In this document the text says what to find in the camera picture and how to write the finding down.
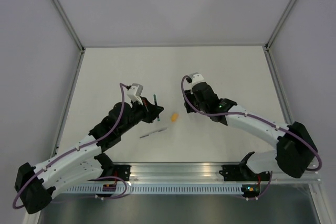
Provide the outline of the green pen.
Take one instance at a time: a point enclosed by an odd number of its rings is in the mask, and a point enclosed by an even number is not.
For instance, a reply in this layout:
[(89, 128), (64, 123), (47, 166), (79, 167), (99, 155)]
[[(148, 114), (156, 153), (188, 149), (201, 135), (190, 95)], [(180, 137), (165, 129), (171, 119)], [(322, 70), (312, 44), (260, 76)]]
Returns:
[(156, 108), (156, 112), (157, 112), (157, 117), (156, 117), (156, 120), (159, 122), (160, 121), (160, 113), (158, 112), (158, 102), (157, 102), (157, 97), (156, 97), (156, 94), (154, 93), (153, 94), (153, 100), (154, 100), (154, 105), (155, 105), (155, 108)]

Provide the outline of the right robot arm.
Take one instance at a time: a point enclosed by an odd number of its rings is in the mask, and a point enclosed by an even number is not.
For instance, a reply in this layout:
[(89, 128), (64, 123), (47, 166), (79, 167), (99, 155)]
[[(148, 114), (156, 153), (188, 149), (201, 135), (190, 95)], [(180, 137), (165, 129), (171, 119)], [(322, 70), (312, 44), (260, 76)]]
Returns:
[(182, 90), (188, 113), (200, 113), (216, 123), (243, 130), (268, 143), (273, 149), (249, 152), (236, 165), (243, 180), (265, 179), (268, 172), (282, 171), (292, 178), (301, 178), (311, 170), (310, 163), (318, 150), (307, 128), (299, 123), (276, 124), (248, 112), (235, 101), (220, 99), (206, 82), (190, 90)]

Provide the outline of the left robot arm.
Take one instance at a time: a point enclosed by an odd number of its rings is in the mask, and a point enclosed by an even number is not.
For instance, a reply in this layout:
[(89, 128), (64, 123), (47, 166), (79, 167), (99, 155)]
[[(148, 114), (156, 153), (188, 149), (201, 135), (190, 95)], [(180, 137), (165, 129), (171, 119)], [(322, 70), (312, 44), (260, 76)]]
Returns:
[(164, 108), (150, 103), (119, 102), (102, 121), (75, 146), (36, 165), (22, 164), (17, 172), (14, 188), (17, 201), (28, 214), (34, 214), (72, 186), (100, 178), (110, 180), (114, 164), (105, 152), (121, 141), (121, 136), (140, 122), (153, 123)]

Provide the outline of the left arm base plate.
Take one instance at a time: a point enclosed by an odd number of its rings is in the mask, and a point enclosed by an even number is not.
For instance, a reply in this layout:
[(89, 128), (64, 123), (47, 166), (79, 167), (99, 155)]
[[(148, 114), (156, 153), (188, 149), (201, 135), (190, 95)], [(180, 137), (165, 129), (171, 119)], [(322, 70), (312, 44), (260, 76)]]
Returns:
[(131, 165), (116, 164), (113, 168), (112, 175), (128, 182), (131, 175)]

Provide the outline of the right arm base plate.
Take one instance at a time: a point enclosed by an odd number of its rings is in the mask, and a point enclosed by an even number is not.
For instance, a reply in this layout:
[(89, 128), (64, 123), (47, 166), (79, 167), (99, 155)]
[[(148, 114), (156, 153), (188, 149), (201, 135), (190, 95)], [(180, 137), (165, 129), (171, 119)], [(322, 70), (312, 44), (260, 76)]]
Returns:
[(247, 166), (239, 166), (238, 164), (222, 165), (219, 174), (226, 182), (266, 182), (270, 179), (269, 172), (256, 174)]

